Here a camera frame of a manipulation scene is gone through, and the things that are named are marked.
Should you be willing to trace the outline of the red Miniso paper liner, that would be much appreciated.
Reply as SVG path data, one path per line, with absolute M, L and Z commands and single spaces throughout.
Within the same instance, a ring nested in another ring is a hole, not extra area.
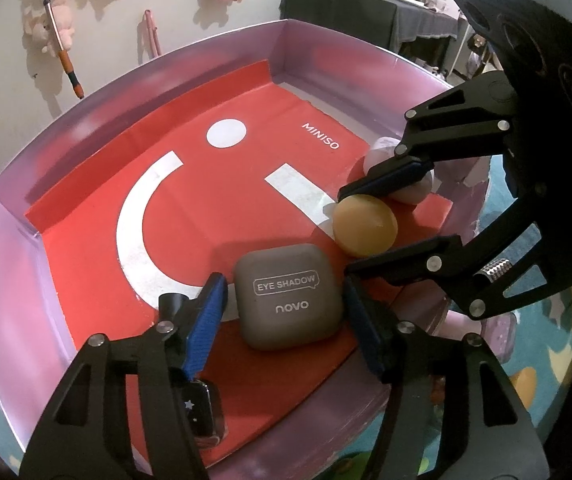
M 272 81 L 267 62 L 157 108 L 28 211 L 76 346 L 152 326 L 164 292 L 196 296 L 248 252 L 312 244 L 348 256 L 330 215 L 368 143 Z

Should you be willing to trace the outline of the pink rods against wall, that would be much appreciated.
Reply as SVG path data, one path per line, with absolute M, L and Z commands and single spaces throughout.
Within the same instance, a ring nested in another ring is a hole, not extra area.
M 152 56 L 154 58 L 158 58 L 158 56 L 162 55 L 160 42 L 158 38 L 158 27 L 155 22 L 154 17 L 152 16 L 151 10 L 144 11 L 144 22 L 146 25 L 150 50 L 152 51 Z

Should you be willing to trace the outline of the orange round disc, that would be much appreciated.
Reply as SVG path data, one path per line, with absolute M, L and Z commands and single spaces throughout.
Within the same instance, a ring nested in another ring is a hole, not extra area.
M 510 375 L 510 382 L 524 407 L 527 410 L 531 408 L 536 397 L 536 386 L 538 385 L 536 370 L 531 366 L 524 367 Z
M 386 252 L 399 233 L 397 218 L 390 207 L 363 194 L 341 200 L 332 221 L 335 242 L 344 252 L 358 258 Z

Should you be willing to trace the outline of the orange handled stick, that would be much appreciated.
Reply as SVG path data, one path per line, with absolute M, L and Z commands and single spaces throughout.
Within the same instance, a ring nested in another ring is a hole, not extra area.
M 42 0 L 42 3 L 48 21 L 48 31 L 52 37 L 52 50 L 59 58 L 74 94 L 78 99 L 83 99 L 84 90 L 69 56 L 74 35 L 73 14 L 69 0 Z

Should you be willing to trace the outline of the black covered side table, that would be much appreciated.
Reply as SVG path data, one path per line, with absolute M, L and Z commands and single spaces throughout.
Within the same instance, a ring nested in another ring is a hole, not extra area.
M 280 0 L 280 16 L 325 27 L 446 72 L 455 18 L 402 0 Z

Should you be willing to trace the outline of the white round compact device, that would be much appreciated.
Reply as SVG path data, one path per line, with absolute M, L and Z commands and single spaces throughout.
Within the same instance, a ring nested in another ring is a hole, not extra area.
M 368 148 L 363 159 L 363 174 L 367 176 L 382 162 L 397 160 L 396 148 L 400 139 L 392 136 L 381 136 Z M 435 171 L 420 166 L 418 162 L 410 162 L 405 157 L 400 164 L 394 164 L 391 176 L 386 177 L 385 191 L 387 196 L 397 202 L 418 205 L 434 190 Z

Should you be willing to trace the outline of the grey eye shadow case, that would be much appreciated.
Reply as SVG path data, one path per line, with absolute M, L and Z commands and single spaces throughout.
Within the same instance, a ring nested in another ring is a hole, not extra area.
M 340 291 L 324 252 L 298 244 L 250 252 L 234 268 L 240 332 L 252 348 L 277 350 L 332 336 Z

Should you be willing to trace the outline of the teal star tablecloth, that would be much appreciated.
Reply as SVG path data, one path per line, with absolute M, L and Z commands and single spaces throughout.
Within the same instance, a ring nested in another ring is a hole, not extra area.
M 505 183 L 501 156 L 494 156 L 490 166 L 490 184 L 486 203 L 482 208 L 480 226 L 490 224 L 496 214 L 508 206 L 513 197 Z M 536 371 L 536 392 L 529 413 L 540 437 L 545 439 L 554 427 L 566 398 L 572 378 L 572 287 L 550 299 L 520 309 L 516 314 L 517 330 L 515 349 L 505 363 L 507 374 L 517 373 L 528 366 Z M 375 442 L 382 423 L 378 414 L 360 434 L 328 463 L 315 479 L 357 479 L 363 472 L 365 460 Z M 431 429 L 428 447 L 420 463 L 420 472 L 428 471 L 437 458 L 439 431 Z M 16 472 L 24 452 L 21 451 L 0 408 L 0 460 L 9 469 L 11 479 L 18 479 Z

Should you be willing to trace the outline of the black nail polish bottle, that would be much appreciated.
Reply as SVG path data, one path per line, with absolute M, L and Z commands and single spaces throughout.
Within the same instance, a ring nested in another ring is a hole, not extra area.
M 213 382 L 194 379 L 184 389 L 183 401 L 198 448 L 214 448 L 226 436 L 219 389 Z

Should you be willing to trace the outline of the purple cardboard tray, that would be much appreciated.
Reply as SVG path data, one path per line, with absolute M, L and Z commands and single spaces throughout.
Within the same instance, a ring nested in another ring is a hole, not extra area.
M 315 244 L 340 281 L 338 188 L 404 113 L 449 88 L 332 30 L 277 21 L 175 50 L 87 96 L 0 174 L 0 407 L 22 452 L 89 336 L 157 322 L 158 296 L 233 281 L 247 252 Z M 215 479 L 309 479 L 388 396 L 348 328 L 254 351 L 221 325 Z

